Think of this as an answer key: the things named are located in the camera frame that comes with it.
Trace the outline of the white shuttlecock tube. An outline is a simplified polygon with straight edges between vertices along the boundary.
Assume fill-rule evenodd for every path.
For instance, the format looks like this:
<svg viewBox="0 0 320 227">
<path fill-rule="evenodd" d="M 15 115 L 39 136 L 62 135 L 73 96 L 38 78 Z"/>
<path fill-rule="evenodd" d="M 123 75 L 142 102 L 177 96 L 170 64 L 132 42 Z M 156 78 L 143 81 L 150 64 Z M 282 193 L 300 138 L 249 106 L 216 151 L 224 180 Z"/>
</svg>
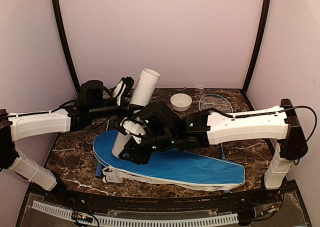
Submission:
<svg viewBox="0 0 320 227">
<path fill-rule="evenodd" d="M 155 87 L 161 77 L 161 74 L 157 71 L 144 68 L 142 69 L 140 76 L 137 81 L 137 85 L 133 90 L 133 94 L 130 98 L 129 104 L 140 105 L 141 107 L 145 107 L 149 102 L 154 93 Z M 128 117 L 133 118 L 139 122 L 139 119 L 136 117 Z M 118 131 L 116 140 L 113 145 L 112 154 L 119 158 L 119 153 L 125 148 L 125 144 L 129 141 L 129 139 L 133 137 L 135 141 L 140 144 L 142 142 L 142 136 L 136 137 L 130 134 L 123 135 Z"/>
</svg>

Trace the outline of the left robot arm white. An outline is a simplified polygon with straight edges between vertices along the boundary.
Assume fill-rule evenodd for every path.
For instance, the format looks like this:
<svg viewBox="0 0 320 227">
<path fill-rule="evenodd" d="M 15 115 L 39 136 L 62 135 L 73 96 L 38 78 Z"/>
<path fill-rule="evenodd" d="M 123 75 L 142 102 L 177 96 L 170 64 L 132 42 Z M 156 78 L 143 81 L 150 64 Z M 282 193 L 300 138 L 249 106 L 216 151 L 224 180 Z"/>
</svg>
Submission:
<svg viewBox="0 0 320 227">
<path fill-rule="evenodd" d="M 67 205 L 70 193 L 64 182 L 16 148 L 15 142 L 24 138 L 50 133 L 77 132 L 99 119 L 126 116 L 128 98 L 134 85 L 131 77 L 123 77 L 112 89 L 100 80 L 89 80 L 80 86 L 76 99 L 54 110 L 8 113 L 0 111 L 0 168 L 10 170 L 45 191 L 60 205 Z"/>
</svg>

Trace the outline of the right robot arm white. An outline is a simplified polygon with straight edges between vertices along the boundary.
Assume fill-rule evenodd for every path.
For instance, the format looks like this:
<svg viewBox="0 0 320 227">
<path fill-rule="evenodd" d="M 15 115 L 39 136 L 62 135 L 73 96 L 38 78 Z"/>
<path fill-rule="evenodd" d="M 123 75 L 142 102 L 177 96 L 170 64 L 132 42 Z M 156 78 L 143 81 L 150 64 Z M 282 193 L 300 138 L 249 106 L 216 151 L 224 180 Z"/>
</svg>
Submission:
<svg viewBox="0 0 320 227">
<path fill-rule="evenodd" d="M 308 152 L 296 106 L 284 98 L 271 108 L 225 113 L 215 108 L 179 118 L 163 101 L 135 107 L 118 124 L 112 154 L 137 165 L 147 164 L 153 153 L 170 149 L 186 151 L 225 142 L 275 139 L 277 147 L 263 176 L 264 186 L 255 200 L 266 204 L 275 195 L 291 167 Z"/>
</svg>

